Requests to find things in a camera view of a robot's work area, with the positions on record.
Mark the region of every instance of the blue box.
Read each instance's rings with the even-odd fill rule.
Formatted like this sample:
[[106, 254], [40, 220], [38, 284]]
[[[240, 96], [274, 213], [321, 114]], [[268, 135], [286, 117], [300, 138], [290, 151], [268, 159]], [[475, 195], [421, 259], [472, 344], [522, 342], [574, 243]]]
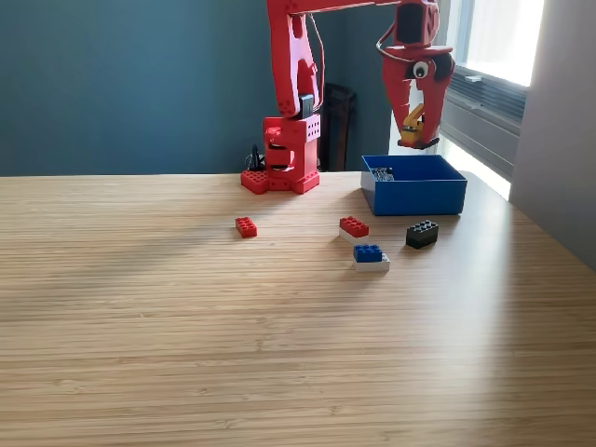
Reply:
[[[375, 216], [459, 214], [466, 178], [442, 156], [363, 156], [362, 191]], [[394, 181], [378, 182], [372, 169], [392, 168]]]

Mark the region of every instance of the wire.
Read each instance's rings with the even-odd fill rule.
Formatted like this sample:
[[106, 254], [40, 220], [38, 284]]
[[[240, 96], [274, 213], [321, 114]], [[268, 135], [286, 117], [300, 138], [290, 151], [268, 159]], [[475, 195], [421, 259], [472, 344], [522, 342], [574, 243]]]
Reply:
[[383, 43], [388, 39], [389, 36], [391, 36], [393, 34], [393, 32], [395, 31], [396, 28], [396, 22], [393, 22], [391, 24], [391, 26], [389, 27], [389, 29], [387, 30], [387, 32], [385, 34], [383, 34], [383, 37], [381, 37], [379, 39], [379, 41], [376, 43], [376, 49], [379, 51], [379, 53], [381, 53], [383, 56], [385, 56], [386, 58], [390, 58], [393, 59], [394, 61], [400, 61], [400, 62], [408, 62], [408, 63], [412, 63], [413, 61], [410, 59], [403, 59], [403, 58], [398, 58], [397, 56], [394, 56], [393, 54], [389, 54], [387, 53], [384, 49], [383, 49]]
[[318, 40], [318, 47], [320, 48], [320, 77], [319, 77], [319, 84], [320, 84], [320, 91], [318, 93], [318, 104], [313, 110], [316, 112], [318, 109], [321, 108], [323, 102], [325, 101], [325, 47], [323, 46], [323, 39], [320, 37], [320, 33], [318, 32], [317, 23], [315, 22], [315, 16], [312, 14], [308, 14], [308, 18], [310, 19], [311, 23], [313, 24], [313, 28], [315, 29], [315, 34], [317, 35]]

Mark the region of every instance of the robotic arm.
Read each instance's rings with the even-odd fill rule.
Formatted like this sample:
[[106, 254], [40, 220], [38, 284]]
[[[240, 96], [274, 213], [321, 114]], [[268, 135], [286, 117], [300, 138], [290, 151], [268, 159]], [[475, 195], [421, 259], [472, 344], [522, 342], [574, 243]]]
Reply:
[[[454, 72], [449, 47], [432, 47], [439, 31], [437, 0], [267, 0], [271, 25], [273, 75], [281, 118], [264, 120], [266, 172], [242, 174], [255, 194], [292, 190], [303, 194], [318, 185], [317, 140], [323, 104], [324, 52], [314, 12], [367, 5], [396, 5], [396, 18], [377, 43], [383, 56], [383, 79], [401, 133], [400, 145], [426, 149], [439, 141], [445, 92]], [[306, 19], [313, 21], [321, 46], [321, 76], [314, 62]], [[393, 47], [383, 43], [393, 34]], [[424, 103], [410, 110], [415, 82]]]

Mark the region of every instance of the blue-green wall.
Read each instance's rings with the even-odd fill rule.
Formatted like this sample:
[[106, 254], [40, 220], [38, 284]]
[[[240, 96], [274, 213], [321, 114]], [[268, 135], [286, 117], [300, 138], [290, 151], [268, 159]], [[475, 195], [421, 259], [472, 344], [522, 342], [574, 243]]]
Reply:
[[[318, 15], [359, 109], [348, 166], [386, 152], [374, 43], [390, 7]], [[240, 171], [277, 115], [265, 0], [0, 0], [0, 175]]]

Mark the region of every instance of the googly eye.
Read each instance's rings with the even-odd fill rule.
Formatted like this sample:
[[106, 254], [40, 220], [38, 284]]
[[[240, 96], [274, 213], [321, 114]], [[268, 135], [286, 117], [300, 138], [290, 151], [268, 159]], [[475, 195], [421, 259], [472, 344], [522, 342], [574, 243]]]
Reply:
[[413, 67], [413, 75], [417, 79], [423, 79], [428, 76], [428, 64], [426, 62], [417, 62]]

